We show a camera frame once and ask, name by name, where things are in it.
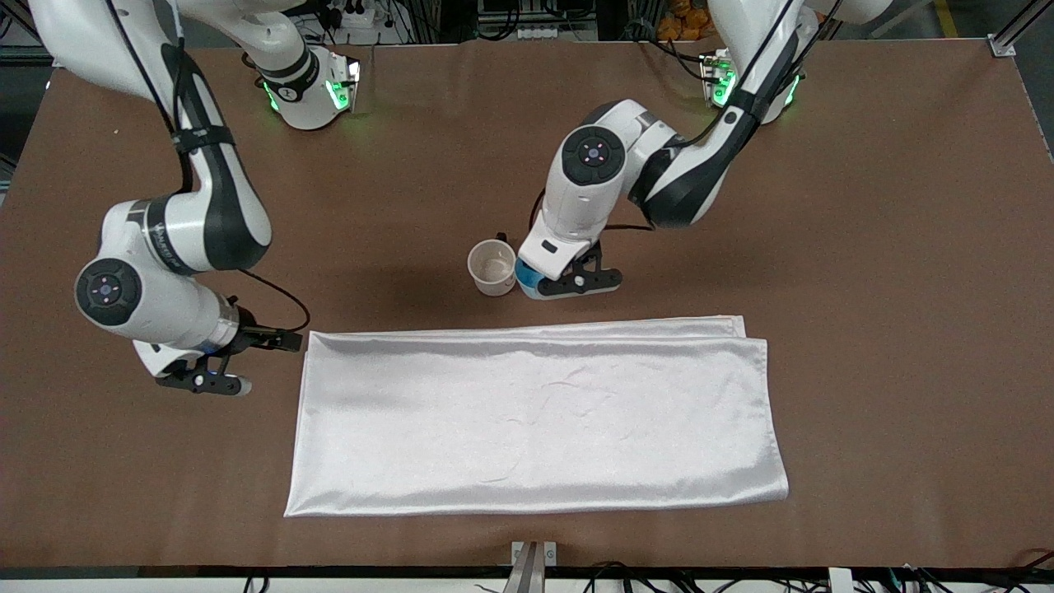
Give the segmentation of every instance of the black cable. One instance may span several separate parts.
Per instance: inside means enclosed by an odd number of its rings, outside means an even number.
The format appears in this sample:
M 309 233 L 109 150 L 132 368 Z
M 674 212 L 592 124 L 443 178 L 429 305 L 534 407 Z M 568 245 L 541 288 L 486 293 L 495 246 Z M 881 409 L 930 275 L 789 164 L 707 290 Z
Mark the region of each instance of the black cable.
M 951 589 L 944 587 L 943 584 L 941 584 L 932 574 L 930 574 L 930 571 L 928 571 L 925 569 L 919 569 L 919 570 L 916 571 L 916 573 L 918 574 L 919 578 L 923 578 L 923 579 L 929 580 L 930 582 L 933 582 L 934 585 L 937 586 L 937 589 L 940 589 L 944 593 L 953 593 Z
M 681 571 L 681 578 L 670 579 L 670 581 L 677 585 L 678 589 L 684 593 L 706 593 L 701 587 L 696 585 L 696 579 L 686 571 Z
M 1051 558 L 1054 558 L 1054 552 L 1048 552 L 1048 553 L 1043 554 L 1042 556 L 1040 556 L 1039 558 L 1037 558 L 1037 559 L 1029 562 L 1028 565 L 1024 565 L 1021 568 L 1024 569 L 1024 570 L 1027 570 L 1027 571 L 1034 570 L 1036 567 L 1038 567 L 1039 565 L 1046 562 L 1047 560 L 1050 560 Z
M 797 591 L 798 593 L 807 593 L 807 591 L 805 591 L 805 589 L 803 589 L 801 587 L 798 587 L 798 586 L 795 586 L 795 585 L 790 585 L 789 580 L 778 580 L 778 579 L 775 579 L 775 578 L 772 579 L 772 580 L 773 580 L 773 582 L 775 582 L 777 585 L 782 585 L 783 587 L 786 587 L 787 589 L 789 589 L 792 591 Z
M 253 272 L 251 272 L 251 271 L 249 271 L 247 269 L 238 268 L 238 271 L 241 272 L 241 273 L 243 273 L 243 274 L 246 274 L 247 276 L 255 279 L 256 281 L 259 281 L 260 283 L 264 283 L 266 285 L 269 285 L 269 286 L 277 290 L 278 292 L 281 292 L 284 295 L 286 295 L 287 299 L 289 299 L 290 301 L 296 303 L 296 307 L 300 308 L 300 311 L 304 312 L 304 323 L 301 323 L 300 325 L 297 325 L 296 328 L 291 328 L 289 330 L 281 330 L 281 329 L 279 329 L 281 332 L 288 332 L 290 334 L 293 334 L 293 333 L 296 333 L 296 332 L 299 332 L 299 331 L 304 330 L 305 328 L 307 328 L 311 323 L 311 311 L 308 310 L 307 305 L 305 305 L 302 302 L 300 302 L 300 300 L 297 299 L 296 296 L 293 295 L 292 292 L 286 290 L 285 288 L 278 285 L 277 283 L 271 281 L 270 279 L 267 279 L 266 277 L 262 277 L 262 276 L 260 276 L 258 274 L 255 274 L 255 273 L 253 273 Z
M 790 70 L 787 71 L 786 78 L 784 78 L 783 81 L 780 83 L 780 91 L 779 91 L 780 93 L 782 93 L 783 90 L 786 88 L 788 84 L 790 84 L 790 81 L 794 80 L 795 76 L 798 76 L 798 72 L 801 71 L 801 64 L 802 62 L 805 61 L 805 56 L 807 56 L 808 53 L 813 51 L 813 45 L 816 44 L 817 40 L 819 40 L 821 36 L 823 36 L 827 31 L 831 31 L 835 26 L 832 23 L 839 22 L 835 20 L 835 13 L 838 12 L 839 6 L 841 6 L 842 2 L 844 1 L 845 0 L 835 0 L 835 5 L 832 6 L 831 12 L 827 13 L 827 20 L 823 21 L 823 24 L 821 24 L 816 29 L 816 34 L 814 34 L 813 38 L 809 39 L 808 43 L 805 44 L 805 48 L 802 50 L 801 54 L 798 54 L 798 57 L 795 58 L 794 62 L 790 63 Z
M 512 20 L 513 15 L 515 16 L 515 22 L 513 22 Z M 497 32 L 497 35 L 491 36 L 491 35 L 484 35 L 482 33 L 476 33 L 476 37 L 479 37 L 480 39 L 486 39 L 487 41 L 501 41 L 502 39 L 505 39 L 506 37 L 515 33 L 516 26 L 519 25 L 520 25 L 520 5 L 518 4 L 516 7 L 509 11 L 508 16 L 505 17 L 505 26 L 502 27 L 502 31 Z
M 256 70 L 256 63 L 253 62 L 252 58 L 249 57 L 249 52 L 241 52 L 241 63 L 246 67 L 251 67 L 253 70 Z M 264 77 L 262 76 L 257 76 L 256 80 L 253 80 L 253 85 L 256 86 L 257 88 L 262 88 L 264 87 Z
M 538 214 L 538 206 L 542 204 L 542 198 L 545 197 L 545 187 L 538 192 L 538 197 L 534 198 L 534 205 L 530 207 L 530 218 L 527 220 L 527 232 L 530 232 L 531 226 L 534 225 L 534 215 Z
M 129 55 L 132 56 L 132 61 L 135 62 L 136 68 L 139 70 L 139 75 L 142 76 L 143 82 L 147 83 L 147 90 L 150 91 L 150 96 L 154 99 L 154 104 L 157 105 L 157 111 L 161 113 L 161 119 L 164 121 L 164 127 L 169 131 L 170 136 L 175 135 L 176 125 L 174 124 L 173 119 L 169 116 L 169 112 L 165 110 L 164 103 L 161 101 L 161 96 L 158 94 L 157 88 L 154 87 L 154 83 L 150 80 L 150 75 L 147 74 L 147 68 L 142 65 L 142 60 L 139 59 L 139 54 L 135 51 L 135 46 L 132 45 L 132 40 L 129 38 L 128 31 L 124 29 L 124 23 L 121 22 L 121 17 L 117 14 L 117 8 L 114 6 L 113 0 L 105 0 L 105 2 L 106 8 L 110 11 L 110 16 L 114 19 L 114 24 L 117 25 L 117 32 L 121 34 L 121 40 L 124 42 L 124 47 L 128 50 Z M 191 175 L 190 158 L 186 154 L 178 154 L 178 157 L 179 172 L 182 177 L 180 191 L 189 192 L 194 186 L 194 178 Z
M 132 55 L 132 60 L 135 62 L 136 67 L 139 70 L 139 74 L 147 83 L 147 88 L 150 91 L 150 95 L 154 98 L 157 111 L 161 112 L 161 118 L 164 119 L 164 126 L 169 130 L 169 134 L 175 134 L 176 130 L 172 125 L 172 119 L 169 117 L 169 112 L 164 110 L 164 103 L 161 102 L 161 97 L 157 94 L 157 88 L 155 88 L 154 83 L 151 82 L 150 76 L 147 74 L 147 68 L 142 65 L 142 61 L 139 59 L 139 54 L 136 53 L 135 47 L 132 45 L 132 40 L 129 39 L 129 34 L 124 31 L 124 23 L 121 22 L 121 18 L 117 14 L 117 8 L 114 7 L 113 0 L 105 0 L 105 2 L 106 8 L 110 9 L 110 16 L 114 19 L 114 23 L 117 25 L 117 32 L 121 34 L 121 40 L 124 41 L 124 47 L 129 51 L 129 54 Z
M 4 22 L 4 20 L 7 21 L 7 24 L 5 24 L 4 27 L 3 27 L 3 33 L 0 33 L 0 38 L 3 38 L 11 31 L 11 25 L 15 24 L 15 19 L 8 17 L 6 15 L 6 13 L 0 13 L 0 17 L 4 17 L 4 18 L 0 18 L 0 24 L 2 24 Z
M 549 0 L 542 0 L 541 4 L 543 11 L 545 11 L 550 17 L 555 17 L 558 19 L 582 19 L 588 17 L 593 12 L 593 8 L 585 8 L 573 14 L 569 11 L 553 11 L 549 7 Z
M 667 41 L 667 43 L 669 44 L 669 47 L 671 50 L 670 55 L 674 56 L 675 58 L 677 58 L 677 63 L 681 64 L 681 67 L 684 68 L 684 72 L 687 72 L 689 76 L 691 76 L 692 78 L 695 78 L 697 80 L 703 80 L 704 77 L 703 77 L 702 74 L 699 74 L 698 72 L 691 70 L 690 67 L 688 67 L 688 64 L 684 63 L 684 58 L 681 57 L 681 53 L 678 52 L 678 51 L 676 51 L 676 50 L 674 50 L 674 42 L 672 41 Z M 707 78 L 710 78 L 710 82 L 717 82 L 718 81 L 718 79 L 714 78 L 714 77 L 707 77 Z
M 608 224 L 604 226 L 605 231 L 653 231 L 655 226 L 645 226 L 643 224 Z
M 249 576 L 246 577 L 246 586 L 241 588 L 241 593 L 249 593 L 249 588 L 253 585 L 253 571 L 249 572 Z M 256 593 L 267 593 L 267 590 L 271 588 L 271 577 L 264 575 L 264 586 Z
M 783 5 L 783 9 L 780 11 L 779 16 L 776 17 L 776 22 L 773 23 L 773 27 L 768 29 L 768 35 L 765 35 L 765 39 L 761 42 L 761 45 L 758 46 L 758 51 L 755 52 L 754 57 L 750 58 L 750 62 L 746 64 L 746 68 L 743 71 L 741 75 L 739 75 L 739 78 L 736 81 L 736 85 L 728 91 L 729 97 L 736 91 L 739 91 L 739 88 L 743 85 L 743 82 L 746 81 L 746 78 L 750 75 L 750 72 L 754 70 L 754 64 L 758 63 L 758 58 L 760 58 L 761 54 L 765 51 L 765 46 L 768 45 L 768 42 L 772 41 L 773 36 L 776 35 L 777 31 L 779 31 L 780 23 L 783 22 L 783 17 L 786 16 L 787 11 L 790 9 L 792 4 L 794 4 L 794 0 L 787 0 L 787 2 Z M 715 117 L 714 120 L 710 121 L 709 124 L 707 124 L 706 127 L 702 132 L 700 132 L 699 135 L 697 135 L 695 138 L 670 144 L 667 147 L 686 147 L 705 138 L 706 135 L 709 134 L 710 131 L 714 130 L 714 127 L 718 124 L 718 121 L 720 121 L 724 117 L 724 110 L 721 111 L 722 113 L 718 114 L 718 116 Z
M 398 36 L 398 42 L 402 43 L 402 44 L 405 44 L 406 41 L 403 39 L 403 34 L 399 33 L 398 27 L 395 26 L 395 19 L 392 18 L 392 1 L 393 0 L 388 0 L 388 21 L 386 21 L 385 24 L 387 25 L 388 22 L 391 22 L 392 23 L 392 28 L 395 29 L 395 35 Z M 406 28 L 406 19 L 403 18 L 403 11 L 395 11 L 395 12 L 398 13 L 398 18 L 399 18 L 401 21 L 403 21 L 403 27 Z M 410 35 L 410 29 L 409 28 L 406 29 L 406 34 Z
M 398 7 L 396 7 L 395 12 L 398 14 L 398 20 L 399 20 L 401 23 L 403 23 L 403 28 L 406 29 L 406 34 L 410 36 L 410 43 L 419 43 L 421 39 L 418 39 L 417 35 L 414 33 L 414 31 L 412 28 L 410 28 L 410 25 L 406 24 L 406 19 L 403 18 L 403 11 L 399 11 Z M 398 35 L 398 27 L 395 27 L 395 34 Z M 403 36 L 402 35 L 398 36 L 398 40 L 399 41 L 403 40 Z
M 183 48 L 187 46 L 187 40 L 180 36 L 179 40 L 176 41 L 176 77 L 172 81 L 172 120 L 176 126 L 176 130 L 180 130 L 182 124 L 179 121 L 179 83 L 183 76 Z
M 827 35 L 827 39 L 833 41 L 835 39 L 835 36 L 838 35 L 838 32 L 842 29 L 842 24 L 844 24 L 842 21 L 838 21 L 837 23 L 835 23 L 835 28 L 834 31 L 831 32 L 831 34 Z
M 427 36 L 428 38 L 424 42 L 431 42 L 433 33 L 436 35 L 442 34 L 442 32 L 434 24 L 432 24 L 432 21 L 428 20 L 427 12 L 423 12 L 421 15 L 417 14 L 417 12 L 414 9 L 413 0 L 406 0 L 404 6 L 406 7 L 407 13 L 410 15 L 410 22 L 413 22 L 414 19 L 416 19 L 418 23 L 424 24 L 425 28 L 428 29 L 428 36 Z M 418 43 L 423 42 L 421 40 L 421 35 L 415 35 L 415 37 Z
M 600 568 L 600 570 L 597 571 L 597 574 L 594 574 L 592 576 L 592 578 L 590 578 L 589 581 L 586 582 L 586 587 L 585 587 L 585 589 L 582 590 L 582 593 L 587 593 L 587 592 L 590 592 L 590 591 L 596 592 L 597 591 L 597 580 L 606 571 L 611 570 L 611 569 L 621 569 L 621 570 L 623 570 L 626 573 L 626 575 L 628 575 L 628 577 L 623 577 L 623 579 L 622 579 L 623 591 L 628 591 L 628 592 L 631 593 L 632 590 L 633 590 L 633 588 L 632 588 L 632 581 L 636 580 L 637 582 L 640 582 L 641 585 L 643 585 L 644 587 L 646 587 L 649 591 L 651 591 L 651 593 L 667 593 L 666 591 L 663 591 L 662 589 L 659 589 L 658 587 L 656 587 L 655 585 L 652 585 L 650 580 L 648 580 L 646 578 L 643 578 L 640 575 L 636 574 L 631 568 L 629 568 L 626 565 L 624 565 L 622 562 L 619 562 L 617 560 L 613 560 L 613 561 L 610 561 L 610 562 L 604 562 L 603 566 Z
M 639 39 L 638 41 L 647 41 L 648 43 L 651 43 L 656 47 L 659 47 L 660 50 L 662 50 L 663 53 L 668 54 L 668 55 L 674 56 L 674 57 L 677 57 L 677 58 L 680 58 L 682 60 L 686 60 L 686 61 L 689 61 L 689 62 L 696 62 L 696 63 L 700 63 L 700 62 L 702 62 L 704 60 L 704 58 L 700 58 L 699 56 L 689 56 L 687 54 L 682 54 L 681 52 L 678 52 L 677 50 L 672 48 L 672 43 L 674 43 L 672 40 L 670 40 L 670 47 L 667 47 L 666 45 L 663 45 L 662 43 L 656 41 L 655 39 Z
M 724 593 L 725 591 L 731 589 L 733 585 L 736 585 L 739 581 L 740 581 L 740 579 L 738 579 L 738 578 L 729 580 L 728 582 L 726 582 L 726 584 L 722 585 L 721 587 L 718 587 L 717 589 L 715 589 L 714 593 Z

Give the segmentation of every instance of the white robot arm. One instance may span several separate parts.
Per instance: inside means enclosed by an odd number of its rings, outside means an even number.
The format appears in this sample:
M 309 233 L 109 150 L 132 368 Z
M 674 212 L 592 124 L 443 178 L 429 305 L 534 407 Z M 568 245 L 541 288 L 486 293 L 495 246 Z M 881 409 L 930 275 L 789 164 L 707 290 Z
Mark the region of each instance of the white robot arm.
M 838 16 L 862 22 L 890 1 L 844 0 Z M 656 226 L 686 226 L 706 213 L 733 159 L 762 122 L 779 115 L 793 92 L 788 81 L 796 58 L 808 42 L 796 31 L 803 4 L 710 0 L 733 62 L 746 68 L 703 143 L 685 140 L 628 99 L 601 105 L 564 138 L 516 261 L 528 295 L 557 299 L 619 286 L 622 274 L 601 265 L 599 240 L 622 194 Z M 817 4 L 829 9 L 835 2 Z
M 310 129 L 348 107 L 338 108 L 334 81 L 346 90 L 354 81 L 347 58 L 309 50 L 289 19 L 274 12 L 297 3 L 180 0 L 179 6 L 234 37 L 276 88 L 292 88 L 277 92 L 279 113 L 291 125 Z M 192 190 L 184 170 L 179 192 L 110 209 L 99 252 L 77 277 L 78 308 L 102 330 L 133 340 L 159 384 L 248 393 L 248 380 L 225 373 L 230 356 L 249 348 L 296 352 L 300 336 L 257 327 L 249 312 L 192 277 L 250 268 L 271 243 L 267 212 L 204 76 L 168 40 L 152 0 L 32 0 L 31 5 L 41 38 L 61 64 L 90 82 L 158 103 L 172 121 L 184 169 L 189 163 L 199 180 Z M 328 75 L 319 73 L 320 62 L 331 68 Z M 334 64 L 340 72 L 332 71 Z M 209 369 L 210 358 L 221 359 L 218 371 Z

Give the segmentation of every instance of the white cup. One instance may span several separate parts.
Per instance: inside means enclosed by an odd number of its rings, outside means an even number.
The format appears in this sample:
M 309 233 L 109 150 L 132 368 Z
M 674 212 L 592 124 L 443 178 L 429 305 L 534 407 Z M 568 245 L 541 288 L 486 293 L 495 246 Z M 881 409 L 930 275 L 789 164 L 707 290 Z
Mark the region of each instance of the white cup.
M 504 240 L 488 238 L 468 252 L 468 273 L 475 286 L 488 296 L 501 296 L 516 283 L 513 275 L 516 252 Z

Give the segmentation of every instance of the white cloth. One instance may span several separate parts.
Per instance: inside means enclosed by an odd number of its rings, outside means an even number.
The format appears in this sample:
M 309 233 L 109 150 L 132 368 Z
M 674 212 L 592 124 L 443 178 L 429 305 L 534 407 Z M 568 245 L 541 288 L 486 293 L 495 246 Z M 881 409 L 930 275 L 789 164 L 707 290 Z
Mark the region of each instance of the white cloth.
M 787 495 L 741 318 L 312 333 L 286 516 L 683 509 Z

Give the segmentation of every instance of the brown tabletop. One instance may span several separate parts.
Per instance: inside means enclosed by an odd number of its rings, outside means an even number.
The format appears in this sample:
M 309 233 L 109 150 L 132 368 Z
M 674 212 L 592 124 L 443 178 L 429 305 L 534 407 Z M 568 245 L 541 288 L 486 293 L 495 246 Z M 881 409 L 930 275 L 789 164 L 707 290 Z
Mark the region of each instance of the brown tabletop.
M 477 240 L 525 234 L 564 135 L 637 99 L 714 112 L 648 46 L 379 48 L 371 113 L 297 132 L 234 51 L 199 62 L 271 214 L 256 271 L 324 332 L 743 315 L 769 342 L 784 502 L 676 512 L 284 519 L 302 355 L 251 352 L 243 399 L 162 390 L 76 311 L 105 210 L 178 184 L 153 105 L 58 72 L 0 211 L 0 562 L 1007 566 L 1054 526 L 1054 166 L 982 41 L 831 42 L 695 226 L 611 232 L 610 294 L 488 299 Z M 619 205 L 613 221 L 640 213 Z M 233 272 L 201 280 L 297 321 Z

